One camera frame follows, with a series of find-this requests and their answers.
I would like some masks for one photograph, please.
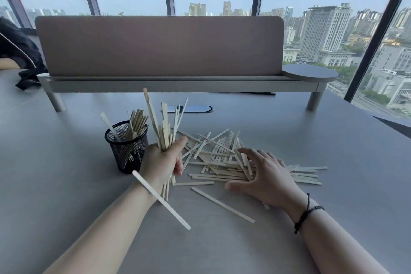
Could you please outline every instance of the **black mesh pencil holder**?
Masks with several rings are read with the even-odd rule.
[[[120,140],[118,142],[114,134],[108,129],[104,135],[106,141],[110,144],[114,158],[117,162],[117,167],[122,173],[131,174],[133,170],[140,171],[141,162],[144,157],[144,152],[148,146],[147,130],[140,137],[133,140],[123,142],[127,129],[130,125],[128,120],[121,121],[113,125],[113,129],[117,132]]]

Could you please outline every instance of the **left hand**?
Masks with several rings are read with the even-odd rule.
[[[157,191],[161,193],[163,184],[170,175],[182,175],[181,151],[187,143],[185,136],[175,141],[165,152],[162,152],[157,144],[149,145],[144,153],[140,167],[141,176]]]

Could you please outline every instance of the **black bracelet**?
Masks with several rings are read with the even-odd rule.
[[[323,206],[315,206],[311,208],[310,210],[308,210],[310,208],[310,194],[307,193],[307,196],[308,196],[307,209],[301,215],[300,220],[296,224],[294,224],[294,228],[295,228],[294,234],[297,234],[298,230],[300,230],[302,223],[306,220],[306,218],[308,217],[310,213],[312,213],[314,210],[317,210],[317,209],[325,210]]]

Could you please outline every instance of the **gray table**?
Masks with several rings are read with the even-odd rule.
[[[99,113],[115,123],[146,105],[143,94],[65,94],[70,111],[56,113],[43,91],[19,91],[17,80],[16,71],[0,73],[0,272],[36,274],[134,180],[116,169]],[[245,145],[287,164],[328,166],[320,173],[322,186],[302,189],[389,271],[411,271],[410,139],[329,92],[316,113],[303,110],[309,93],[150,97],[160,115],[161,101],[183,103],[186,96],[189,104],[212,105],[214,112],[184,115],[182,131],[241,128]],[[256,223],[187,186],[172,187],[170,204],[192,229],[153,206],[119,273],[317,273],[283,212],[225,191],[222,182],[199,188]]]

